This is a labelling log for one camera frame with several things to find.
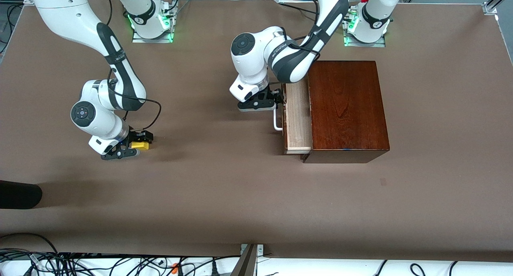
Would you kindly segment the wooden drawer with white handle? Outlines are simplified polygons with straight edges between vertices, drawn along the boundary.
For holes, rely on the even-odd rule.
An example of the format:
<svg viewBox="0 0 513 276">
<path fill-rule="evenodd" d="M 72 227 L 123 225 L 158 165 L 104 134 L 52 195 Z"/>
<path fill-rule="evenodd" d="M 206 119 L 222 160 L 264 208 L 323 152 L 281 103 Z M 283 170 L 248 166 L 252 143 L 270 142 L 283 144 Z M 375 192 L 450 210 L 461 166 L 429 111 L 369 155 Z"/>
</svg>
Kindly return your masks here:
<svg viewBox="0 0 513 276">
<path fill-rule="evenodd" d="M 285 154 L 309 154 L 313 149 L 308 80 L 282 84 L 282 132 Z"/>
</svg>

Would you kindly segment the dark brown wooden cabinet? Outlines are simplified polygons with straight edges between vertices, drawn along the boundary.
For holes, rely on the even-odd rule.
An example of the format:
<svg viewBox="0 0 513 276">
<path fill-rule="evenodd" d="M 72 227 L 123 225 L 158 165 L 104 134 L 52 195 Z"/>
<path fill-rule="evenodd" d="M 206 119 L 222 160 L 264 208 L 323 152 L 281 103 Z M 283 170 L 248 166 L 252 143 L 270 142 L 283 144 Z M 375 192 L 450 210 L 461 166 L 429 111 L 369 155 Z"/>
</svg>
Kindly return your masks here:
<svg viewBox="0 0 513 276">
<path fill-rule="evenodd" d="M 390 151 L 375 61 L 317 61 L 307 79 L 313 145 L 303 163 L 368 163 Z"/>
</svg>

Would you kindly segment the black rounded cylinder object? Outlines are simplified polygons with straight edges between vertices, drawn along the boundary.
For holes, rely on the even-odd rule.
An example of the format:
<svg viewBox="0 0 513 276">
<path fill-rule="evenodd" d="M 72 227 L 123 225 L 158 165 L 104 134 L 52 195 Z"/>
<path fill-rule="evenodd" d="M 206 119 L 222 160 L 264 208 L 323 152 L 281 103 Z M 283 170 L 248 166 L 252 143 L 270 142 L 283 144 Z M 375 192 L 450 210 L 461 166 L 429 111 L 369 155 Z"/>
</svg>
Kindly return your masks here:
<svg viewBox="0 0 513 276">
<path fill-rule="evenodd" d="M 41 199 L 40 186 L 0 180 L 0 209 L 31 209 Z"/>
</svg>

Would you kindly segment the dark metal strut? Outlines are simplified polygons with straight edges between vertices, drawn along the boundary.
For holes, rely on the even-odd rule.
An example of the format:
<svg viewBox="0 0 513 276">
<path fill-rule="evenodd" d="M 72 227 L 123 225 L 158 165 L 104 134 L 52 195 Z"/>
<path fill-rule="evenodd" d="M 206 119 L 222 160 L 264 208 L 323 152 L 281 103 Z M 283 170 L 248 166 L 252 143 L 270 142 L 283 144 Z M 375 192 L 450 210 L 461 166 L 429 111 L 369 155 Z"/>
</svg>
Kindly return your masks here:
<svg viewBox="0 0 513 276">
<path fill-rule="evenodd" d="M 258 244 L 246 244 L 230 276 L 255 276 L 259 252 Z"/>
</svg>

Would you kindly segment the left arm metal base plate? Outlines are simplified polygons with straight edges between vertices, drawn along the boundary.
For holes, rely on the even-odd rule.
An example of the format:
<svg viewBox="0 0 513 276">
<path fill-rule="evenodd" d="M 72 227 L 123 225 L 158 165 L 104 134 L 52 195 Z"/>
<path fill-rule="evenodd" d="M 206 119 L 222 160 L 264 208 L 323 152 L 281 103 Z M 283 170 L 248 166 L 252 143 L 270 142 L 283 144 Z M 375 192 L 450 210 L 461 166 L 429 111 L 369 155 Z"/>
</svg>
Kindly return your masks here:
<svg viewBox="0 0 513 276">
<path fill-rule="evenodd" d="M 375 48 L 385 48 L 386 47 L 386 41 L 385 36 L 382 35 L 379 40 L 373 43 L 365 43 L 359 41 L 357 38 L 354 37 L 353 34 L 345 34 L 344 35 L 344 45 L 346 47 L 375 47 Z"/>
</svg>

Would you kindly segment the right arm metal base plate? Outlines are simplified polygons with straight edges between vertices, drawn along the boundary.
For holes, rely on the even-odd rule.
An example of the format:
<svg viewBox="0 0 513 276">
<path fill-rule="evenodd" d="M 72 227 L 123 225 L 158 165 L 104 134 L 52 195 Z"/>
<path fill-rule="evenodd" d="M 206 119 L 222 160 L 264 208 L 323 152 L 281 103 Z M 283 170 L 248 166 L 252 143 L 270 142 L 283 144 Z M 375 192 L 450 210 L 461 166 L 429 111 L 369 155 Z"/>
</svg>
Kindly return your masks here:
<svg viewBox="0 0 513 276">
<path fill-rule="evenodd" d="M 147 43 L 147 44 L 167 44 L 174 41 L 174 28 L 162 30 L 161 28 L 152 31 L 147 28 L 135 28 L 132 26 L 133 35 L 132 42 L 134 43 Z M 154 38 L 145 38 L 143 35 L 156 35 L 158 31 L 162 31 L 160 35 Z"/>
</svg>

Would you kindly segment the aluminium corner bracket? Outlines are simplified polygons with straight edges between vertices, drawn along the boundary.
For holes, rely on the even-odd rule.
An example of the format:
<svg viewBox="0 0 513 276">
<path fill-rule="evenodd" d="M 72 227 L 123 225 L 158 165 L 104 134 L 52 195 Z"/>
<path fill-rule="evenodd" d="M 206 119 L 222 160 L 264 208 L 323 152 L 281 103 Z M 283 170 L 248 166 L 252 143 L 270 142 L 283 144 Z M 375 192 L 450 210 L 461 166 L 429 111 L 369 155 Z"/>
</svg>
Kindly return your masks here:
<svg viewBox="0 0 513 276">
<path fill-rule="evenodd" d="M 256 257 L 258 258 L 258 257 L 264 256 L 264 245 L 254 244 L 254 246 L 256 247 Z M 249 247 L 249 244 L 242 244 L 240 246 L 240 255 L 242 255 L 245 252 L 246 248 L 248 248 L 248 247 Z"/>
</svg>

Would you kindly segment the aluminium frame corner profile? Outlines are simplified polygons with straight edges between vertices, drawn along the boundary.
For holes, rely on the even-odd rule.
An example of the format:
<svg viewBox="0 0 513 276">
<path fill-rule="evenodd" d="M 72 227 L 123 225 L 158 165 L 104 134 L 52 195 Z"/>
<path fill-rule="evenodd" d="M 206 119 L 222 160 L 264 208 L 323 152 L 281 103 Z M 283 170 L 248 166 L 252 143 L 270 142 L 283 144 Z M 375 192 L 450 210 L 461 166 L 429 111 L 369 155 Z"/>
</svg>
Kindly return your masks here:
<svg viewBox="0 0 513 276">
<path fill-rule="evenodd" d="M 497 7 L 506 0 L 488 0 L 482 4 L 483 13 L 485 15 L 494 15 L 497 13 Z"/>
</svg>

